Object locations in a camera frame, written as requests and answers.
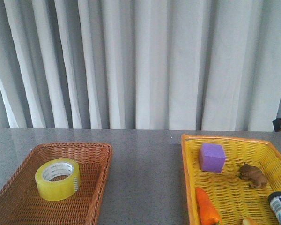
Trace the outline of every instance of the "wicker basket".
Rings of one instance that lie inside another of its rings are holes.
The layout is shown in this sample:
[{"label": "wicker basket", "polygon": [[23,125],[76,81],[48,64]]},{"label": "wicker basket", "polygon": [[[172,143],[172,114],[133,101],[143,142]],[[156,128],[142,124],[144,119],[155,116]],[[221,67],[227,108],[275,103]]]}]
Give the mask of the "wicker basket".
[{"label": "wicker basket", "polygon": [[[95,225],[111,163],[107,143],[45,143],[36,146],[0,191],[0,225]],[[79,163],[81,185],[71,197],[50,202],[37,190],[35,173],[44,163],[71,158]]]},{"label": "wicker basket", "polygon": [[[202,143],[221,144],[226,162],[221,173],[200,169],[199,151]],[[187,204],[191,225],[200,225],[195,187],[206,190],[218,209],[223,225],[241,225],[250,216],[259,225],[278,225],[267,202],[273,191],[281,191],[281,154],[267,141],[221,136],[182,135]],[[262,188],[250,188],[250,181],[239,178],[239,168],[247,162],[259,167],[268,178]]]}]

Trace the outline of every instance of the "granite table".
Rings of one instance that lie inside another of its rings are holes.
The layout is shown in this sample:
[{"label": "granite table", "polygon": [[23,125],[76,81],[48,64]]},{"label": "granite table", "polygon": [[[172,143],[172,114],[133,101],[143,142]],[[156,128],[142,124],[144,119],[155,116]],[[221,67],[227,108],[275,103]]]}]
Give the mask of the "granite table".
[{"label": "granite table", "polygon": [[113,157],[99,225],[189,224],[182,134],[262,139],[281,153],[281,132],[0,128],[0,190],[38,144],[106,142]]}]

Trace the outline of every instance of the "tape roll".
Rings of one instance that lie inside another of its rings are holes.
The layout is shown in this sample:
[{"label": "tape roll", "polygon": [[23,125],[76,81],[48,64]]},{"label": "tape roll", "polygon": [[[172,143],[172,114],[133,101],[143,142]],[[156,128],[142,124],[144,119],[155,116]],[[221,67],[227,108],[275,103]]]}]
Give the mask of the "tape roll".
[{"label": "tape roll", "polygon": [[[51,181],[58,176],[67,177],[63,180]],[[35,179],[38,192],[43,199],[48,201],[63,200],[79,189],[79,165],[69,158],[51,160],[37,170]]]}]

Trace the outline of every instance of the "yellow object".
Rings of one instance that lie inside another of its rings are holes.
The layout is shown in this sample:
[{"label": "yellow object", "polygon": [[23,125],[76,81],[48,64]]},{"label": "yellow object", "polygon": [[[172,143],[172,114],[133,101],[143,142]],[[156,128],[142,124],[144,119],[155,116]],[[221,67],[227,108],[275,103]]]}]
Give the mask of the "yellow object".
[{"label": "yellow object", "polygon": [[243,219],[243,225],[258,225],[251,217]]},{"label": "yellow object", "polygon": [[[59,176],[63,180],[51,181]],[[48,201],[59,201],[73,195],[80,186],[79,165],[72,159],[59,158],[43,164],[36,172],[35,179],[40,196]]]},{"label": "yellow object", "polygon": [[[204,142],[223,146],[227,159],[221,173],[201,171],[199,152]],[[281,191],[281,154],[270,142],[237,137],[182,135],[181,144],[191,225],[200,224],[196,186],[208,192],[223,225],[242,224],[247,215],[252,215],[260,225],[279,225],[267,197],[274,191]],[[251,188],[250,181],[240,179],[238,170],[244,162],[260,168],[268,184],[262,188]]]}]

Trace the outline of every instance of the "orange carrot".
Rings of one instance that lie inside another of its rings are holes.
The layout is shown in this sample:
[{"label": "orange carrot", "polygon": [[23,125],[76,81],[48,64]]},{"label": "orange carrot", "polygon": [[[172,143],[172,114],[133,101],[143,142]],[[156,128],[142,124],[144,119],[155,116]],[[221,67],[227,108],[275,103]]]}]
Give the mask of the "orange carrot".
[{"label": "orange carrot", "polygon": [[221,220],[220,214],[210,201],[208,194],[200,187],[196,187],[195,191],[202,225],[219,225]]}]

